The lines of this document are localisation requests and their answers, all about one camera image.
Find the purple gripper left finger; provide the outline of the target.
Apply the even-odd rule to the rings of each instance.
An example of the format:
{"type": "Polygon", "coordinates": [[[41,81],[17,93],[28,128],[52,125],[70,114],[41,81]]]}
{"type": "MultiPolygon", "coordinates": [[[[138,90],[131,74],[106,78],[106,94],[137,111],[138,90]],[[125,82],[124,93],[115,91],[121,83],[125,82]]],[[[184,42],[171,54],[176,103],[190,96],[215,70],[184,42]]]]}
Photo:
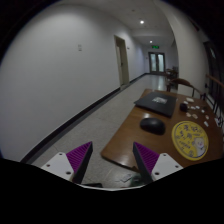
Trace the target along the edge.
{"type": "Polygon", "coordinates": [[[93,144],[85,143],[68,153],[57,153],[42,166],[42,169],[70,182],[80,184],[92,152],[93,144]]]}

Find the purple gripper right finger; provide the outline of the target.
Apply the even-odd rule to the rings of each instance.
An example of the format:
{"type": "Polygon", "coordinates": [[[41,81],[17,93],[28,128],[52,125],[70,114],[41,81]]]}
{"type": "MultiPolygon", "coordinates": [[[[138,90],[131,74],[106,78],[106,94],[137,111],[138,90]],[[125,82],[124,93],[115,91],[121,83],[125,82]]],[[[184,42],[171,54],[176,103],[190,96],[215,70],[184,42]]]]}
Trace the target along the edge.
{"type": "Polygon", "coordinates": [[[182,169],[182,166],[167,153],[158,154],[137,142],[133,143],[133,154],[145,184],[182,169]]]}

